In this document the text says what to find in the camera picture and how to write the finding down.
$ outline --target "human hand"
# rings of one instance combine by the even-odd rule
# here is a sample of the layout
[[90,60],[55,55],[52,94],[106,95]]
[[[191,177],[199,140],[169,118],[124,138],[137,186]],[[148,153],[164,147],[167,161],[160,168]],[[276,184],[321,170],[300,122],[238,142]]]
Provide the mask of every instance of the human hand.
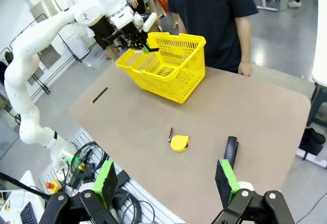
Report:
[[136,9],[138,7],[138,2],[137,1],[130,1],[129,4]]
[[242,62],[239,65],[239,74],[249,77],[252,74],[252,65],[250,62]]

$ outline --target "navy t-shirt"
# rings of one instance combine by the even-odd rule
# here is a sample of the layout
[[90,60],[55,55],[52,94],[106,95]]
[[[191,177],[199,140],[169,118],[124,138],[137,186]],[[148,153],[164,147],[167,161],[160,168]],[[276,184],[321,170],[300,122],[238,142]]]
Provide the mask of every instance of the navy t-shirt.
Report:
[[188,34],[206,39],[206,66],[238,70],[241,46],[235,18],[258,13],[253,0],[168,0],[168,10],[179,14]]

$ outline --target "basket rim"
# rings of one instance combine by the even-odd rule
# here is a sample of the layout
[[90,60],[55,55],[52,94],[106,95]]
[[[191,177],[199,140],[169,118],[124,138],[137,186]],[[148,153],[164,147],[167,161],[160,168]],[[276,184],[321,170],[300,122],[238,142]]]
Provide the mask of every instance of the basket rim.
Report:
[[[174,36],[174,35],[171,35],[170,33],[149,33],[149,36]],[[155,73],[151,73],[151,72],[147,72],[147,71],[144,71],[144,70],[137,70],[137,69],[134,69],[130,66],[126,66],[126,65],[122,65],[122,64],[119,64],[119,60],[117,61],[116,65],[117,67],[119,68],[122,68],[122,69],[129,69],[135,73],[144,73],[144,74],[147,74],[147,75],[150,75],[150,76],[153,76],[155,78],[160,78],[161,80],[169,80],[169,79],[172,79],[174,78],[174,75],[176,72],[178,72],[180,69],[182,69],[186,64],[187,62],[190,60],[190,58],[192,58],[195,53],[197,53],[200,48],[203,48],[206,44],[206,40],[203,36],[197,36],[197,35],[190,35],[190,34],[179,34],[179,36],[176,36],[176,37],[186,37],[186,38],[193,38],[193,39],[197,39],[197,40],[200,40],[200,42],[198,43],[198,46],[194,49],[194,51],[183,61],[183,63],[178,66],[171,74],[169,74],[168,76],[166,77],[163,77],[163,76],[160,76],[158,74],[155,74]]]

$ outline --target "brown tabletop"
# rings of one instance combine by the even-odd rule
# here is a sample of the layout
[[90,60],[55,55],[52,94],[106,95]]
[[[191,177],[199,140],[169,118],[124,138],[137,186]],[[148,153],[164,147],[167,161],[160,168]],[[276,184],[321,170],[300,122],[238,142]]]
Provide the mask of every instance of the brown tabletop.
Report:
[[[92,105],[105,88],[108,90]],[[306,126],[304,95],[237,74],[206,69],[184,104],[140,89],[111,66],[73,104],[71,114],[132,178],[186,222],[211,223],[222,209],[215,171],[228,136],[240,143],[239,181],[259,194],[279,190]],[[190,136],[170,148],[170,128]]]

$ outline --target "white sneaker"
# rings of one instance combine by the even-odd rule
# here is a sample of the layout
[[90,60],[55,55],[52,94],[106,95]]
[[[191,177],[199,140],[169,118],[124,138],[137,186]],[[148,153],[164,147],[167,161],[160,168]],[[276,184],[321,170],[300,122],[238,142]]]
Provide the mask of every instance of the white sneaker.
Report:
[[287,6],[291,7],[291,8],[300,8],[302,6],[302,4],[301,4],[301,2],[296,2],[293,0],[291,2],[288,2]]

